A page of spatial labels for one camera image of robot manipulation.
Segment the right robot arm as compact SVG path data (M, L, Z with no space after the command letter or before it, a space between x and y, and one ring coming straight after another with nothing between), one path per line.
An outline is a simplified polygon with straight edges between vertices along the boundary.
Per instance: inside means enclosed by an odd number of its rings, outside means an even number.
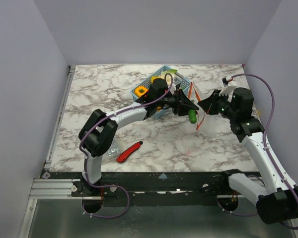
M236 88L232 99L215 90L211 96L198 102L209 115L221 114L230 122L230 128L251 155L264 182L260 186L239 170L225 171L219 181L219 190L230 194L239 192L256 206L265 224L281 223L298 218L298 185L288 176L270 148L264 127L252 116L253 94L246 88Z

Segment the green cucumber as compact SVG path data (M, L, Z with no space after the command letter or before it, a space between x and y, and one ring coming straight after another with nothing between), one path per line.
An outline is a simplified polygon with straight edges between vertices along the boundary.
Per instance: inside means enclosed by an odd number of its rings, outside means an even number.
M197 113L195 110L190 109L188 111L188 118L191 124L195 124L197 122Z

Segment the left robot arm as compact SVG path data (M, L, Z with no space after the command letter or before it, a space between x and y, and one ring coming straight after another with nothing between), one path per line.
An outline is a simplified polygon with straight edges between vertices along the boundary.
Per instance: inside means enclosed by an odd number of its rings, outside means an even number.
M128 107L105 113L93 111L79 132L79 149L84 154L83 190L90 196L100 191L102 157L112 145L116 131L137 121L152 117L161 107L171 108L179 117L195 115L198 106L188 99L180 85L173 93L166 80L158 78L149 89Z

